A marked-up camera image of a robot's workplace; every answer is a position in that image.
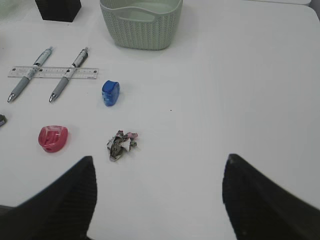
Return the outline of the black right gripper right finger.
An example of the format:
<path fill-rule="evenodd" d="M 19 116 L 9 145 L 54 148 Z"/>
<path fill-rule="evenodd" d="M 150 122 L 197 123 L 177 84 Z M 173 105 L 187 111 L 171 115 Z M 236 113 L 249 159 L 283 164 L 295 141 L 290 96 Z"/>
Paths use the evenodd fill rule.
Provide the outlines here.
<path fill-rule="evenodd" d="M 238 240 L 318 240 L 320 211 L 237 154 L 230 154 L 222 201 Z"/>

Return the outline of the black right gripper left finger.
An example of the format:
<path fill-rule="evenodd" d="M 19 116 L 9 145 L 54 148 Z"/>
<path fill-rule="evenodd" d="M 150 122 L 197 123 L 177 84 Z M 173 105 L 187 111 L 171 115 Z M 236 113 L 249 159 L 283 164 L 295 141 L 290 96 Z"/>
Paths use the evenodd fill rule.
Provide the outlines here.
<path fill-rule="evenodd" d="M 92 156 L 16 207 L 0 207 L 2 240 L 87 240 L 97 204 Z"/>

